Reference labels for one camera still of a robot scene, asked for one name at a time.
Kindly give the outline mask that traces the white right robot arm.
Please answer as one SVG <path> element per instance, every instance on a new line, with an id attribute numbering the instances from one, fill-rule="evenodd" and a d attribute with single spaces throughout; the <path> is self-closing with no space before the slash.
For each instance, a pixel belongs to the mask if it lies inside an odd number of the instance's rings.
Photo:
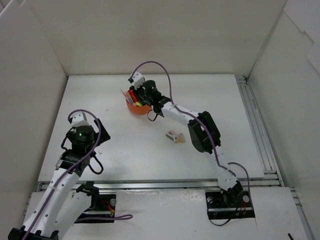
<path id="1" fill-rule="evenodd" d="M 211 162 L 222 202 L 227 206 L 237 203 L 243 186 L 223 156 L 221 134 L 210 113 L 194 112 L 172 103 L 158 91 L 154 80 L 129 78 L 128 81 L 133 95 L 140 103 L 150 106 L 156 117 L 168 118 L 187 127 L 193 147 Z"/>

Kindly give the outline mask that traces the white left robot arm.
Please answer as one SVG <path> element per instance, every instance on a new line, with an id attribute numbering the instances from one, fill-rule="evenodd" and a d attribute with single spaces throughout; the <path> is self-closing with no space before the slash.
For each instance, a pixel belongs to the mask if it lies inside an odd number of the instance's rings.
<path id="1" fill-rule="evenodd" d="M 100 190 L 92 181 L 81 184 L 70 202 L 66 200 L 91 159 L 95 158 L 95 148 L 111 137 L 98 118 L 94 118 L 98 127 L 95 132 L 83 112 L 68 120 L 71 129 L 66 138 L 71 142 L 71 148 L 60 156 L 51 182 L 33 213 L 20 228 L 9 232 L 10 240 L 61 240 L 83 212 L 94 210 L 100 204 Z"/>

